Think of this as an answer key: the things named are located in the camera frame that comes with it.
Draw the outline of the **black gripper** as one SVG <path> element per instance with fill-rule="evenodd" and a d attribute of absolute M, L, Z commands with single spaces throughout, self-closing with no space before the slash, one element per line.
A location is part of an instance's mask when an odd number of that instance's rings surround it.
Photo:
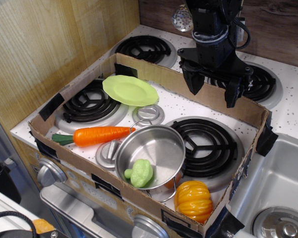
<path fill-rule="evenodd" d="M 224 98 L 227 108 L 234 108 L 243 95 L 245 86 L 250 85 L 253 69 L 238 59 L 235 48 L 225 39 L 219 43 L 196 42 L 193 48 L 180 48 L 180 67 L 185 82 L 193 95 L 204 85 L 205 77 L 225 84 Z"/>

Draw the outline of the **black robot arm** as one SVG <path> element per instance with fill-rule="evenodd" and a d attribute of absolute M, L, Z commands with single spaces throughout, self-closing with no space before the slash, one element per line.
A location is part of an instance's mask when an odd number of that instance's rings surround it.
<path fill-rule="evenodd" d="M 233 108 L 238 98 L 251 86 L 251 66 L 236 55 L 236 50 L 248 46 L 237 45 L 237 27 L 248 33 L 237 18 L 242 9 L 240 0 L 187 0 L 185 5 L 193 20 L 194 48 L 181 48 L 180 68 L 190 92 L 196 95 L 206 77 L 225 85 L 226 106 Z"/>

